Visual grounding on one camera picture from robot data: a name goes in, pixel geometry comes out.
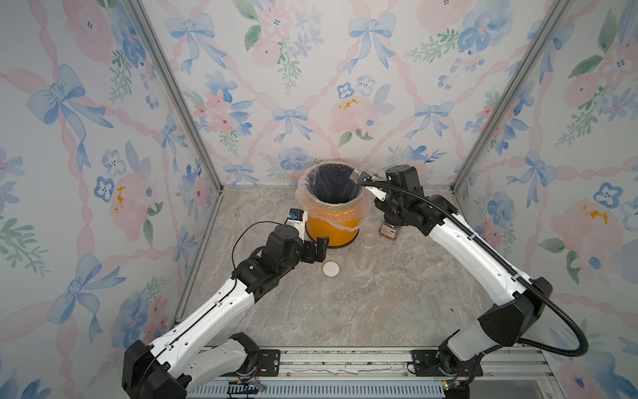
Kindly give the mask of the white flower tea jar lid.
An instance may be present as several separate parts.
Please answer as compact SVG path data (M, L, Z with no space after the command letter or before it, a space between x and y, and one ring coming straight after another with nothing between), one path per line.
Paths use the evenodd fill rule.
M327 261L322 266L322 272L326 277L335 278L340 273L340 266L335 261Z

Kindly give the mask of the labelled flower tea jar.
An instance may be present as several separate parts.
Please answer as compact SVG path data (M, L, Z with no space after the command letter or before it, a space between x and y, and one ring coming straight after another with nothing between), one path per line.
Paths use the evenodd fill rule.
M382 221L379 229L379 234L387 239L396 240L400 234L401 227L399 225L391 224L384 220Z

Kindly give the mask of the white-lidded flower tea jar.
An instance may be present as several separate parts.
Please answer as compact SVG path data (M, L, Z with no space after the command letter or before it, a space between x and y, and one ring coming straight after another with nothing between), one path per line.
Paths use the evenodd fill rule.
M356 184L360 184L363 181L369 181L375 172L369 168L365 163L361 163L355 166L350 174L350 180Z

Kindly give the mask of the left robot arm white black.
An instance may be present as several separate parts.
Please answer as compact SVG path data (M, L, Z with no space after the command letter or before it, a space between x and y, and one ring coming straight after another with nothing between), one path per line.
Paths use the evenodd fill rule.
M305 240L304 224L279 224L266 244L234 266L231 276L204 305L149 344L126 349L121 385L130 398L185 398L227 374L250 376L259 346L244 332L210 350L204 346L230 321L275 289L300 263L323 262L330 239Z

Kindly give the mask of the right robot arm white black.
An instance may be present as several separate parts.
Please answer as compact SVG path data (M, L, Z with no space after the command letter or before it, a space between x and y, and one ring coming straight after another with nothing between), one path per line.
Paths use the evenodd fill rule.
M547 294L546 279L528 279L509 263L500 263L487 243L471 229L445 197L426 196L413 166L389 169L383 181L366 179L362 185L375 196L375 206L396 226L410 226L446 250L480 283L493 305L468 327L440 344L437 365L452 375L470 369L488 352L512 347L535 324L546 308L533 290Z

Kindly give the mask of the orange trash bin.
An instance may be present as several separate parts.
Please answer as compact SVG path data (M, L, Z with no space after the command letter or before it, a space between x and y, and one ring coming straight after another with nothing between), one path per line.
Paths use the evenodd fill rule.
M345 162L327 161L306 169L297 183L309 237L329 239L331 249L354 242L370 212L369 195L351 180L353 171Z

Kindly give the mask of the clear plastic bin liner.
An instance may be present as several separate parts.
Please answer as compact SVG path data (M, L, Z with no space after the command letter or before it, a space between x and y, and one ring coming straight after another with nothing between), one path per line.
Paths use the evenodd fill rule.
M326 161L306 169L295 193L301 208L334 229L360 229L371 212L374 196L350 180L353 168L342 161Z

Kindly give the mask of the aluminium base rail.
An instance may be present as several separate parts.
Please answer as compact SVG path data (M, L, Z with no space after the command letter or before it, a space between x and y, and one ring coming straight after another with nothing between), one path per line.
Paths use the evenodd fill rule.
M131 398L563 398L540 351L501 349L447 375L430 347L262 347L229 340L178 369L128 356Z

